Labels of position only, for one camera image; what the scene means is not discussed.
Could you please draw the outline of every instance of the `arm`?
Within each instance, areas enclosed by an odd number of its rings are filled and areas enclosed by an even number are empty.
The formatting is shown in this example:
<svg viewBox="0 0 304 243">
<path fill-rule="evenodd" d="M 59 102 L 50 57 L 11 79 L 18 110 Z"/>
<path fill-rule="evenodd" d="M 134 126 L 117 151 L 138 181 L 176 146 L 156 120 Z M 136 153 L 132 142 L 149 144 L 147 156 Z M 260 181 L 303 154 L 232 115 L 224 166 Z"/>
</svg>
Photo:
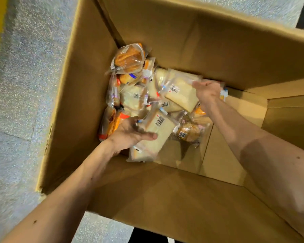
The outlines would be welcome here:
<svg viewBox="0 0 304 243">
<path fill-rule="evenodd" d="M 218 83 L 195 83 L 201 108 L 257 185 L 304 227 L 304 150 L 242 117 L 219 99 Z"/>
<path fill-rule="evenodd" d="M 154 140 L 153 133 L 134 130 L 137 118 L 123 120 L 56 190 L 47 196 L 3 240 L 8 242 L 71 242 L 90 202 L 95 184 L 108 161 L 140 140 Z"/>
</svg>

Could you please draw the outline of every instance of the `forearm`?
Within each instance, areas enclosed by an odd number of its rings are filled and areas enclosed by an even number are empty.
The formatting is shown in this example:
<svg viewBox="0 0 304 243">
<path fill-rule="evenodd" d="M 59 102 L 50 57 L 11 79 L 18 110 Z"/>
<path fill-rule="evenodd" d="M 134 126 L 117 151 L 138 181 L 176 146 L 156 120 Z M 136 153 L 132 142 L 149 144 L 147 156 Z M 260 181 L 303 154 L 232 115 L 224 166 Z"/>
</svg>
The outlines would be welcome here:
<svg viewBox="0 0 304 243">
<path fill-rule="evenodd" d="M 95 184 L 113 154 L 113 144 L 102 142 L 3 242 L 71 242 Z"/>
<path fill-rule="evenodd" d="M 219 99 L 208 104 L 215 126 L 251 177 L 282 207 L 304 213 L 304 150 L 262 130 Z"/>
</svg>

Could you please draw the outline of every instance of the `person's left arm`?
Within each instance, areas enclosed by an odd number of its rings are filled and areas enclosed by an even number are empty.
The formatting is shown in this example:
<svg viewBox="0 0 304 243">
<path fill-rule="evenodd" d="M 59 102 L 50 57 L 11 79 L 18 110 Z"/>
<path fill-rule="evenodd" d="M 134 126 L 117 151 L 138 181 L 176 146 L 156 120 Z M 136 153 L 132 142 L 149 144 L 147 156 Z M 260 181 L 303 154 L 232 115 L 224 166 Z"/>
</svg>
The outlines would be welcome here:
<svg viewBox="0 0 304 243">
<path fill-rule="evenodd" d="M 137 132 L 137 119 L 123 120 L 115 133 L 100 143 L 75 172 L 4 238 L 3 243 L 71 242 L 95 184 L 111 157 L 140 140 L 157 138 L 153 133 Z"/>
</svg>

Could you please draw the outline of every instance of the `gray speckled floor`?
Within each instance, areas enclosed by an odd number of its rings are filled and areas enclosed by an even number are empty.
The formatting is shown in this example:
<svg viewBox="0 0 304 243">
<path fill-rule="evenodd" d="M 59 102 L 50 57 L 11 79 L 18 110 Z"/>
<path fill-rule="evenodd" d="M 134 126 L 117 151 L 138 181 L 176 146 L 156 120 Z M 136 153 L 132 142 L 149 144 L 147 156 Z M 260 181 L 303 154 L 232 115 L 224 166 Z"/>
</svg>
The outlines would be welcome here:
<svg viewBox="0 0 304 243">
<path fill-rule="evenodd" d="M 200 0 L 295 27 L 304 0 Z M 9 0 L 0 42 L 0 239 L 34 192 L 77 0 Z M 132 227 L 85 213 L 73 242 L 127 242 Z"/>
</svg>

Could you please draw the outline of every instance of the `cardboard box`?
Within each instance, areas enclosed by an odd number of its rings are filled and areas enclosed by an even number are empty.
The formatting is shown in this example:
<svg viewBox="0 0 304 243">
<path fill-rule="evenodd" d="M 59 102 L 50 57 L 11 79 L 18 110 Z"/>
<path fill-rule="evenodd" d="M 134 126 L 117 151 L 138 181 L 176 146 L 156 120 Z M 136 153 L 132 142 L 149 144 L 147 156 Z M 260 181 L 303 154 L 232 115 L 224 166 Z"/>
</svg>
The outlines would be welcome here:
<svg viewBox="0 0 304 243">
<path fill-rule="evenodd" d="M 162 67 L 226 81 L 229 105 L 304 148 L 304 31 L 191 0 L 79 0 L 38 191 L 97 146 L 105 72 L 134 42 Z M 303 236 L 304 225 L 255 186 L 216 127 L 197 149 L 166 147 L 154 163 L 114 157 L 88 210 L 183 242 L 304 241 L 285 220 Z"/>
</svg>

